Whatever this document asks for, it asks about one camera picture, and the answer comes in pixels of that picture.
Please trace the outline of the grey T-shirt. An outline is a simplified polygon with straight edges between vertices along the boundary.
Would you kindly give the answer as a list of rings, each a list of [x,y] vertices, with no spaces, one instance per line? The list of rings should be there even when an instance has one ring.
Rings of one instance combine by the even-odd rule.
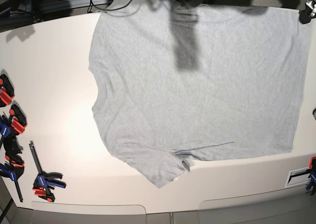
[[[291,152],[311,33],[297,13],[263,7],[134,0],[101,14],[89,70],[105,147],[157,187],[184,158]]]

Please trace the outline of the blue bar clamp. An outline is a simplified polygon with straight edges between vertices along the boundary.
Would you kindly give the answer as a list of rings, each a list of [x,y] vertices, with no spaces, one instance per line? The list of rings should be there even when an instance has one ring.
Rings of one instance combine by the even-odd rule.
[[[66,188],[66,183],[61,181],[63,175],[61,173],[45,172],[41,165],[40,161],[34,146],[34,142],[30,141],[29,147],[38,170],[38,174],[34,180],[32,190],[35,192],[35,195],[43,200],[53,203],[55,201],[55,196],[52,192],[56,187]]]

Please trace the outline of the red black clamp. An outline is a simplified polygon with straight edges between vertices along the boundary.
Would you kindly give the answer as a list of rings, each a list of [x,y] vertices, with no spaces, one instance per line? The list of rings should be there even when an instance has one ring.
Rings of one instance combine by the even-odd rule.
[[[9,113],[9,122],[14,132],[17,134],[22,134],[27,126],[27,119],[25,115],[17,104],[13,104],[11,106]]]
[[[11,104],[14,98],[14,88],[5,74],[0,75],[0,107],[6,107]]]

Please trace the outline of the red black clamp upper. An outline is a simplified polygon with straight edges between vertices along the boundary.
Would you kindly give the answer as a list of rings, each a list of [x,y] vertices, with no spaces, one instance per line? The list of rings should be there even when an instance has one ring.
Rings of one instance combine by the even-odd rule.
[[[0,107],[6,107],[11,104],[14,98],[14,88],[5,74],[0,75]]]

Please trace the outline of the blue black clamp left edge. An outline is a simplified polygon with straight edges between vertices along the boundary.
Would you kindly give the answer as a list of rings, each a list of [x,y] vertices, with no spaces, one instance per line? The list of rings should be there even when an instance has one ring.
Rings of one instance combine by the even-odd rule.
[[[12,115],[8,118],[5,115],[0,117],[0,146],[3,145],[4,138],[10,134],[10,125],[12,121]]]

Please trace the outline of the black clamp lower left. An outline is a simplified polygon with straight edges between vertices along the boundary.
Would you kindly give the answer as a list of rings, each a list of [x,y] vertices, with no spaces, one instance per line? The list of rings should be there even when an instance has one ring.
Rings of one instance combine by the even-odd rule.
[[[2,137],[0,141],[1,146],[4,147],[4,155],[6,159],[4,164],[0,164],[0,176],[9,178],[14,182],[19,201],[23,202],[22,192],[18,183],[18,179],[23,175],[25,169],[24,160],[20,156],[22,150],[18,144],[16,136]]]

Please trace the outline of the white label sticker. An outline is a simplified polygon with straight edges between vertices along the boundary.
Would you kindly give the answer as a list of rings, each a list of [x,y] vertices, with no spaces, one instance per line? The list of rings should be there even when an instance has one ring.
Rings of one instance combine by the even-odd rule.
[[[311,170],[308,167],[289,171],[285,188],[306,185],[310,181],[310,173]]]

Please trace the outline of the blue clamp right edge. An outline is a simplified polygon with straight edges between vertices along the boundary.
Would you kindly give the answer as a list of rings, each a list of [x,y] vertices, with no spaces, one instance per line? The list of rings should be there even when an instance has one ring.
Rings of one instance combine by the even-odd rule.
[[[306,187],[306,190],[312,190],[310,195],[315,195],[316,193],[316,158],[312,157],[309,163],[310,169],[310,181]]]

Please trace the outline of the long aluminium frame rail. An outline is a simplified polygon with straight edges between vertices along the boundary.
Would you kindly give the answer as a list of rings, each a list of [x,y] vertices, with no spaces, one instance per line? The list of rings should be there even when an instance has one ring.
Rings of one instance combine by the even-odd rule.
[[[92,0],[95,5],[110,4],[113,0]],[[51,13],[67,9],[88,7],[90,0],[62,0],[42,4],[39,9],[42,13]]]

